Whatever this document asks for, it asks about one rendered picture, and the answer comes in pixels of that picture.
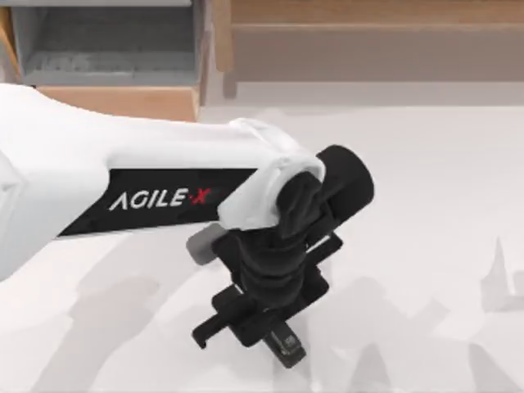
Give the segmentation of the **wooden cupboard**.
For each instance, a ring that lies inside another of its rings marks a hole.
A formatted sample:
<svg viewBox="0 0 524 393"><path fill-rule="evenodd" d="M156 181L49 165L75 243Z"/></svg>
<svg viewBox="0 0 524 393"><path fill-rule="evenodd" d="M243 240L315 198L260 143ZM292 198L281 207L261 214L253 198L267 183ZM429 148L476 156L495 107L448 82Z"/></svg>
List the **wooden cupboard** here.
<svg viewBox="0 0 524 393"><path fill-rule="evenodd" d="M385 37L390 47L400 34L445 34L472 38L491 61L524 63L524 0L206 0L206 33L217 52L217 67L232 71L236 34L268 31L271 38L304 31L360 33ZM19 81L0 37L0 68Z"/></svg>

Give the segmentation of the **pale wooden drawer front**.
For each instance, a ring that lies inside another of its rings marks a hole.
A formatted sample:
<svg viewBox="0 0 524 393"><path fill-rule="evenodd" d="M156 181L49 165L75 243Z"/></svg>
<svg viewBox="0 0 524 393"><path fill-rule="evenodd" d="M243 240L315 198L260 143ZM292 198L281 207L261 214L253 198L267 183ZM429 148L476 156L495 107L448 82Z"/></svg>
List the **pale wooden drawer front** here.
<svg viewBox="0 0 524 393"><path fill-rule="evenodd" d="M110 115L196 122L198 87L38 86L39 92L71 106Z"/></svg>

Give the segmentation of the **grey pierced drawer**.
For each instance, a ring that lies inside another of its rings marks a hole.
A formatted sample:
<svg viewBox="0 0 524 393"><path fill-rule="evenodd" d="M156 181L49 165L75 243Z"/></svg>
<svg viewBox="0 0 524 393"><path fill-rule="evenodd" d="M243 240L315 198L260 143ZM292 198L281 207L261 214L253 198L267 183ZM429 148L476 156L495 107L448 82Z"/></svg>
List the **grey pierced drawer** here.
<svg viewBox="0 0 524 393"><path fill-rule="evenodd" d="M206 0L0 0L0 37L19 81L31 88L198 87L202 97L206 6Z"/></svg>

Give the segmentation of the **pale grey rounded box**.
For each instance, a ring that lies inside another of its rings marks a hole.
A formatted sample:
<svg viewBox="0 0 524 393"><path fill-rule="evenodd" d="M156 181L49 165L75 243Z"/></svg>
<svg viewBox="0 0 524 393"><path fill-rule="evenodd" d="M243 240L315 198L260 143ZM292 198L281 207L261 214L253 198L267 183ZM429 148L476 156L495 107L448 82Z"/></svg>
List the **pale grey rounded box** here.
<svg viewBox="0 0 524 393"><path fill-rule="evenodd" d="M206 265L216 258L213 243L221 238L226 231L219 224L210 224L197 233L191 235L186 248L189 255L200 266Z"/></svg>

